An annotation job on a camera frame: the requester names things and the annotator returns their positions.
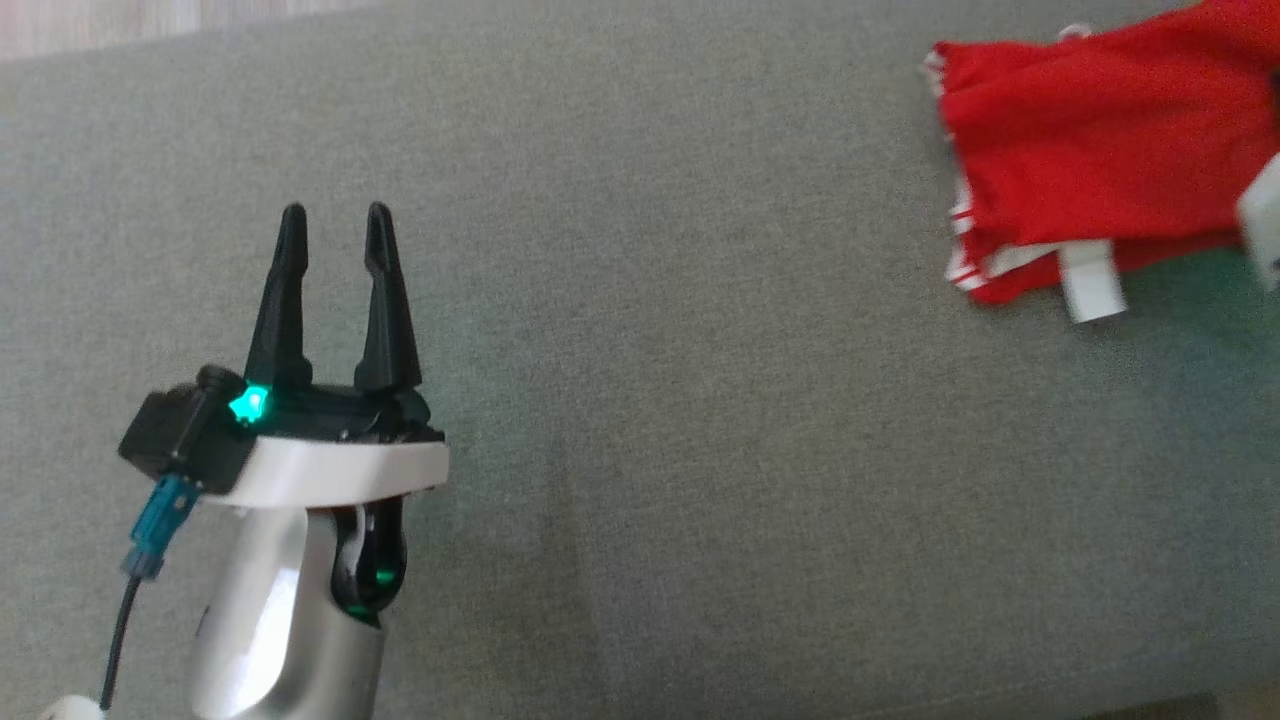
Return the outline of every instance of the blue cable connector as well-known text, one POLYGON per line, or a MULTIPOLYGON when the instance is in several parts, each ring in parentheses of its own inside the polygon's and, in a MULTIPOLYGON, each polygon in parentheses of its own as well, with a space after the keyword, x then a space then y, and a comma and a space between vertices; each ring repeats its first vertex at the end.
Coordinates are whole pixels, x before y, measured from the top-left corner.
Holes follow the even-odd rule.
POLYGON ((200 489, 180 475, 164 475, 151 491, 151 498, 133 524, 129 538, 133 550, 120 565, 131 578, 154 580, 164 566, 164 553, 174 533, 191 515, 200 498, 200 489))

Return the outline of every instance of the white object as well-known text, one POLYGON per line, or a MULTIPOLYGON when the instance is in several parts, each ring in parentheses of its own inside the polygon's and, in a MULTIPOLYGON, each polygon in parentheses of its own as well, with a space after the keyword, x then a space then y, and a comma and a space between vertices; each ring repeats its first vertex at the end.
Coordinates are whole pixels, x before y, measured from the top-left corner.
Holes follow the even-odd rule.
POLYGON ((1120 272, 1111 256, 1111 241, 1064 242, 1057 261, 1073 322, 1088 323, 1128 309, 1120 292, 1120 272))
POLYGON ((338 507, 443 484, 443 442, 361 445, 260 437, 232 492, 202 502, 234 507, 338 507))
POLYGON ((372 717, 385 633, 334 605, 337 543, 325 511, 248 514, 196 635, 197 717, 372 717))
POLYGON ((1235 206, 1262 286, 1280 286, 1280 155, 1271 159, 1235 206))
POLYGON ((205 720, 369 720, 385 634, 330 592, 342 556, 326 507, 448 479, 444 443, 360 445, 260 437, 234 489, 251 509, 196 638, 192 710, 205 720))
POLYGON ((106 712, 92 700, 70 694, 45 708, 40 720, 106 720, 106 712))

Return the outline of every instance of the cable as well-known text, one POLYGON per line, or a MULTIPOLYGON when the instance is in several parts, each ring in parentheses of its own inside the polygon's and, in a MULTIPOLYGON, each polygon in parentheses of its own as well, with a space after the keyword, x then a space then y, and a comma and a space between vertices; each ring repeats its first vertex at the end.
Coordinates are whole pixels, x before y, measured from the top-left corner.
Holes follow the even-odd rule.
POLYGON ((115 633, 111 635, 111 650, 106 655, 106 676, 102 680, 102 696, 99 707, 102 712, 111 710, 111 700, 115 697, 115 676, 120 671, 120 651, 124 648, 124 630, 129 626, 129 614, 133 612, 133 600, 142 587, 142 577, 129 578, 124 585, 124 600, 120 601, 120 612, 115 616, 115 633))
POLYGON ((120 601, 120 612, 115 616, 115 633, 111 634, 111 650, 106 655, 106 674, 99 702, 102 712, 111 708, 111 701, 115 698, 115 676, 120 671, 124 632, 129 626, 129 615, 133 612, 138 588, 143 582, 154 580, 160 574, 169 542, 191 515, 198 498, 200 488, 187 483, 180 475, 164 475, 156 482, 151 497, 138 515, 138 521, 133 524, 133 532, 129 533, 133 548, 120 565, 129 582, 124 585, 124 600, 120 601))

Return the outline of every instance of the white trim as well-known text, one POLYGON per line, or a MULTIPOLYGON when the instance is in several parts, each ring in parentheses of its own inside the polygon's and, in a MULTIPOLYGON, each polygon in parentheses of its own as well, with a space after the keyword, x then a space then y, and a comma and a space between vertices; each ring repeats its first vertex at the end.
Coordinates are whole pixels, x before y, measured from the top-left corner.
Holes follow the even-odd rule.
POLYGON ((964 173, 956 174, 956 204, 951 206, 952 215, 973 213, 973 188, 964 173))
POLYGON ((960 290, 963 290, 965 292, 969 292, 970 290, 977 290, 977 288, 987 284, 987 281, 982 275, 974 274, 974 275, 969 275, 969 277, 966 277, 964 279, 956 281, 955 284, 960 290))
POLYGON ((988 278, 998 278, 1010 270, 1030 265, 1046 255, 1057 252, 1062 245, 1061 242, 1048 245, 1006 245, 982 261, 982 273, 988 278))
POLYGON ((1091 35, 1093 35, 1093 26, 1089 23, 1071 23, 1059 31, 1057 41, 1062 42, 1064 40, 1089 37, 1091 35))
POLYGON ((964 247, 957 242, 955 247, 951 249, 951 259, 947 260, 947 279, 956 281, 961 275, 968 275, 969 273, 978 272, 978 268, 970 265, 964 256, 964 247))
POLYGON ((920 72, 924 73, 924 78, 929 83, 929 90, 933 91, 934 97, 942 97, 945 88, 942 87, 942 78, 945 77, 946 60, 942 55, 938 55, 937 50, 931 50, 928 55, 924 56, 924 64, 920 65, 920 72))

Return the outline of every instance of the black cable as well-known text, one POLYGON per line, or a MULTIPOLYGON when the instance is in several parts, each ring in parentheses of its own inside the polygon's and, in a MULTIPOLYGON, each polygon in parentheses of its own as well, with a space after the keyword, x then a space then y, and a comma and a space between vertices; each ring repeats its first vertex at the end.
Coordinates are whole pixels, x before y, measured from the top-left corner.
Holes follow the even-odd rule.
POLYGON ((129 614, 133 612, 133 600, 138 596, 140 585, 142 578, 138 575, 131 575, 129 583, 124 585, 124 600, 120 601, 120 612, 115 616, 115 634, 111 635, 111 651, 106 656, 106 676, 102 679, 102 700, 99 702, 102 712, 111 708, 111 698, 115 697, 115 675, 120 670, 124 630, 129 625, 129 614))

